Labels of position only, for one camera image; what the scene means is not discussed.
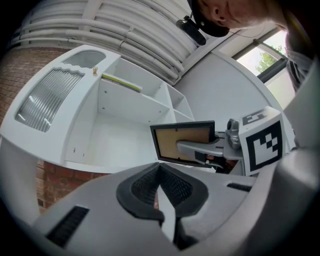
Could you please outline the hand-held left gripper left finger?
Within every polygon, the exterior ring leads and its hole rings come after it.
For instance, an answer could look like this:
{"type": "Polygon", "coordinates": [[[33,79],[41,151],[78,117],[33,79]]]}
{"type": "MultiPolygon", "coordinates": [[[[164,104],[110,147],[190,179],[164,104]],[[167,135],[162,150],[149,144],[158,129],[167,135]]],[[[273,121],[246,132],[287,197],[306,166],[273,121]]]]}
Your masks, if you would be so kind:
{"type": "Polygon", "coordinates": [[[164,216],[146,189],[158,163],[102,176],[78,187],[40,216],[33,230],[48,256],[172,256],[164,216]]]}

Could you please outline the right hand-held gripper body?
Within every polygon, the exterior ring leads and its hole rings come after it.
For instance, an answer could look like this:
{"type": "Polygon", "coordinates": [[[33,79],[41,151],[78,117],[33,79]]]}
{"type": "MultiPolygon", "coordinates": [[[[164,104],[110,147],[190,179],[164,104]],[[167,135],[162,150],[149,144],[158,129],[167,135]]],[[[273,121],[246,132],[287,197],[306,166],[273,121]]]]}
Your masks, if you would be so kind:
{"type": "Polygon", "coordinates": [[[263,167],[280,160],[285,154],[285,131],[282,114],[279,110],[266,106],[239,119],[229,119],[225,130],[227,153],[223,154],[226,162],[232,153],[239,157],[240,170],[233,171],[226,167],[217,167],[221,174],[252,176],[263,167]]]}

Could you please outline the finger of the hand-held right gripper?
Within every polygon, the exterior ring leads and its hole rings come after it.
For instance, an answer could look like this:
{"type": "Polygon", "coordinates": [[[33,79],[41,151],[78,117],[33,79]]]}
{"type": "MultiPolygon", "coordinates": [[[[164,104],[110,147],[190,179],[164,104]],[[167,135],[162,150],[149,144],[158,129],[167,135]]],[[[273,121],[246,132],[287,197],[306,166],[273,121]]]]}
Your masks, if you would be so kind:
{"type": "Polygon", "coordinates": [[[225,168],[226,159],[224,157],[212,156],[198,151],[194,152],[194,157],[195,161],[200,164],[218,168],[225,168]]]}
{"type": "Polygon", "coordinates": [[[210,143],[180,140],[176,142],[177,150],[188,157],[195,157],[195,152],[214,157],[222,157],[225,140],[218,138],[210,143]]]}

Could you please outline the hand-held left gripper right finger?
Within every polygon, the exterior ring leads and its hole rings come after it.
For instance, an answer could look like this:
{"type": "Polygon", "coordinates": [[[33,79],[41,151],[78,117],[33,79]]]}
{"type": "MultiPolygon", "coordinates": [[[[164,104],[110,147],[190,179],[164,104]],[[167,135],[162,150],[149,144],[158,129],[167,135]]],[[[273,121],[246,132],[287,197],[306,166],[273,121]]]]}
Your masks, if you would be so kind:
{"type": "Polygon", "coordinates": [[[176,244],[161,256],[241,256],[253,221],[245,223],[243,202],[256,178],[193,170],[162,163],[159,170],[175,207],[176,244]]]}

